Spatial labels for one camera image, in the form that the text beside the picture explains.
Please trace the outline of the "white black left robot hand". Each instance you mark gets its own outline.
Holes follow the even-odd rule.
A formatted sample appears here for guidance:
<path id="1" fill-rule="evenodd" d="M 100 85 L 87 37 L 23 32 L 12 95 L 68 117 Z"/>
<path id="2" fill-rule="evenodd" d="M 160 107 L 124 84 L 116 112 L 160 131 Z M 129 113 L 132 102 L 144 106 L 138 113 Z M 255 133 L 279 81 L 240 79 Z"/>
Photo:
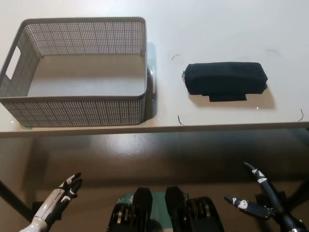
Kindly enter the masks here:
<path id="1" fill-rule="evenodd" d="M 77 198 L 82 181 L 80 172 L 66 179 L 42 203 L 32 221 L 41 220 L 51 227 L 61 217 L 71 200 Z"/>

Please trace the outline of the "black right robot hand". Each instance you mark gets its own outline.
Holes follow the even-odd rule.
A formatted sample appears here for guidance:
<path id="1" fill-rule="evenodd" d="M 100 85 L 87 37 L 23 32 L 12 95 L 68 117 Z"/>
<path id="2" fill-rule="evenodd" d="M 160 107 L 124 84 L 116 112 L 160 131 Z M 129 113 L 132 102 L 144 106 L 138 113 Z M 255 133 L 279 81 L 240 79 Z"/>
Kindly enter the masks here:
<path id="1" fill-rule="evenodd" d="M 249 216 L 265 220 L 273 218 L 279 225 L 281 232 L 307 232 L 309 229 L 301 220 L 296 219 L 292 215 L 288 206 L 279 198 L 278 191 L 260 169 L 248 162 L 244 162 L 243 165 L 244 169 L 261 188 L 263 195 L 268 201 L 268 206 L 229 195 L 224 196 L 224 199 Z"/>

